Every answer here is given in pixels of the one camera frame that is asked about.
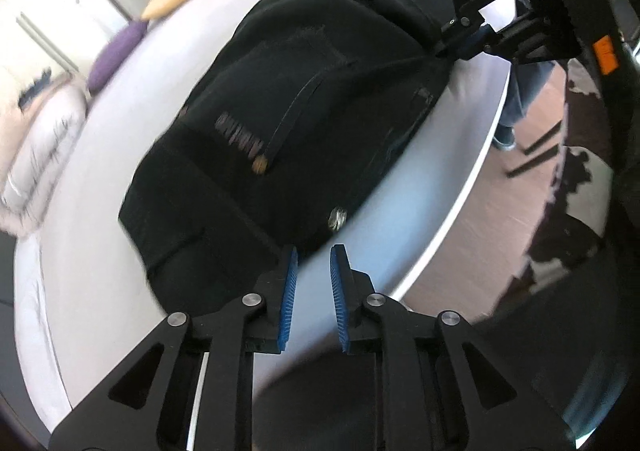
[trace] chair leg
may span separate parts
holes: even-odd
[[[560,151],[560,147],[556,144],[552,146],[546,152],[541,153],[537,157],[532,158],[531,160],[526,161],[522,166],[518,166],[514,170],[511,170],[507,173],[507,178],[514,178],[520,176],[523,173],[527,173],[527,171],[532,170],[533,168],[538,167],[540,164],[543,164],[547,160],[551,160],[554,158]]]
[[[534,142],[533,144],[531,144],[531,146],[529,146],[527,149],[523,150],[522,152],[525,155],[531,155],[533,152],[535,152],[540,146],[542,146],[543,144],[545,144],[546,141],[548,141],[549,139],[551,139],[554,135],[556,135],[557,133],[560,132],[560,129],[562,128],[562,121],[558,121],[557,124],[554,125],[554,127],[552,127],[546,134],[544,134],[542,137],[540,137],[536,142]]]

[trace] shoe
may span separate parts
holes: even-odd
[[[498,124],[491,143],[501,152],[510,152],[516,147],[516,133],[511,126]]]

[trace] mattress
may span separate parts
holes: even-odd
[[[18,242],[15,279],[31,284],[31,301],[16,306],[18,355],[32,401],[50,429],[166,314],[118,211],[145,152],[257,1],[191,0],[150,28],[95,100],[39,234]],[[494,2],[483,14],[501,28],[513,19],[513,0]],[[347,246],[352,266],[367,272],[377,290],[396,299],[408,290],[478,175],[509,67],[486,54],[456,63],[438,105],[394,168],[336,237],[301,266],[287,352],[255,356],[256,391],[337,341],[330,337],[333,243]],[[39,374],[54,387],[43,388]]]

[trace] jacket button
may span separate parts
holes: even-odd
[[[347,221],[347,211],[342,209],[341,207],[334,208],[329,215],[329,229],[331,229],[334,233],[339,231],[344,223]]]
[[[254,170],[254,173],[257,175],[264,175],[264,172],[267,171],[268,165],[269,161],[267,158],[264,155],[258,155],[258,157],[255,158],[251,169]]]

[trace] orange label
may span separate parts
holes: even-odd
[[[603,75],[608,76],[620,66],[616,53],[613,52],[613,43],[611,43],[609,36],[604,36],[596,41],[593,44],[593,49],[596,51],[600,72],[602,72]]]

